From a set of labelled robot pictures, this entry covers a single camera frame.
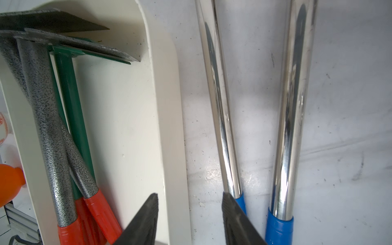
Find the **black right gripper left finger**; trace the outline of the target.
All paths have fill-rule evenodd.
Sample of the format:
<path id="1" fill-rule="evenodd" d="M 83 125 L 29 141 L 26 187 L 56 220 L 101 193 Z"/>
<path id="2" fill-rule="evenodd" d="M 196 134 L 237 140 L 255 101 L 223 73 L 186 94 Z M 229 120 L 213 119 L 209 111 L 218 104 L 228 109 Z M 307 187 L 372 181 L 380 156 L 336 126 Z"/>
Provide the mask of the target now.
<path id="1" fill-rule="evenodd" d="M 151 194 L 114 245 L 154 245 L 159 212 L 158 194 Z"/>

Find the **green hoe red grip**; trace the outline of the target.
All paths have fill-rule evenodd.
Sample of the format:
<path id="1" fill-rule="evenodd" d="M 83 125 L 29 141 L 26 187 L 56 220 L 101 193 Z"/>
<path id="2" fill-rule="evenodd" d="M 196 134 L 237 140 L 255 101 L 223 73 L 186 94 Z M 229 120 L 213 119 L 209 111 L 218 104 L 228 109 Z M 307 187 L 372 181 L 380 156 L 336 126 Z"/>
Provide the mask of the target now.
<path id="1" fill-rule="evenodd" d="M 50 65 L 51 65 L 51 72 L 54 84 L 54 92 L 55 98 L 57 101 L 57 107 L 60 114 L 60 118 L 64 122 L 66 128 L 68 129 L 66 117 L 63 111 L 63 105 L 61 101 L 61 95 L 59 93 L 59 88 L 57 85 L 57 80 L 54 71 L 54 65 L 52 64 L 52 60 L 50 58 Z M 107 243 L 103 233 L 101 232 L 99 226 L 95 222 L 94 218 L 92 217 L 91 213 L 89 212 L 81 192 L 77 187 L 76 183 L 74 182 L 73 178 L 70 178 L 73 198 L 75 200 L 76 210 L 78 214 L 78 218 L 80 218 L 81 222 L 81 230 L 83 232 L 84 241 L 86 245 L 105 245 Z"/>
<path id="2" fill-rule="evenodd" d="M 92 167 L 72 59 L 77 56 L 90 55 L 125 64 L 130 64 L 135 59 L 124 52 L 98 43 L 91 43 L 88 48 L 73 45 L 49 45 L 48 50 L 54 54 L 65 114 L 68 119 L 68 129 L 64 124 L 62 131 L 70 173 L 79 190 L 84 193 L 83 195 L 90 197 L 97 192 L 98 186 Z"/>

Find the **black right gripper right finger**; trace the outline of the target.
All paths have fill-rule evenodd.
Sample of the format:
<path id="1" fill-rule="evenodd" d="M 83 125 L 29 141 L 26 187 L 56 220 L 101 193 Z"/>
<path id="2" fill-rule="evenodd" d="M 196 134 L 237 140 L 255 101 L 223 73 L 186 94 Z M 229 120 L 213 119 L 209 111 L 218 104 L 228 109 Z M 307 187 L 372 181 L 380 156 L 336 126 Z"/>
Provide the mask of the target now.
<path id="1" fill-rule="evenodd" d="M 222 212 L 227 245 L 266 245 L 238 203 L 223 193 Z"/>

